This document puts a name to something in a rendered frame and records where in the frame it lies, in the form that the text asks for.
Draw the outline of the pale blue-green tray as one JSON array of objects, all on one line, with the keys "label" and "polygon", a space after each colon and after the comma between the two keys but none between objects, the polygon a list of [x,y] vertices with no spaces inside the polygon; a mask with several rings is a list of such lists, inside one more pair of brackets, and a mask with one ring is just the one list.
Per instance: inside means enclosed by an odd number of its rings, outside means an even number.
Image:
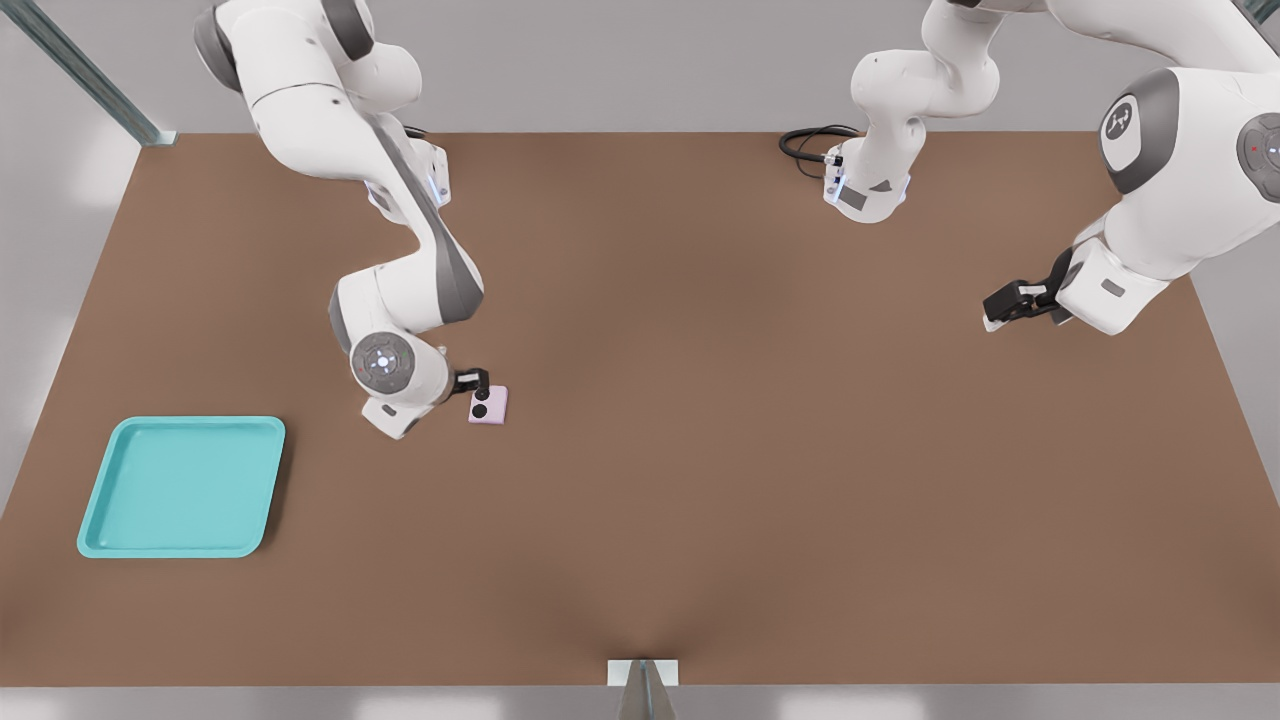
[{"label": "pale blue-green tray", "polygon": [[241,559],[262,542],[285,443],[275,416],[132,416],[77,536],[87,559]]}]

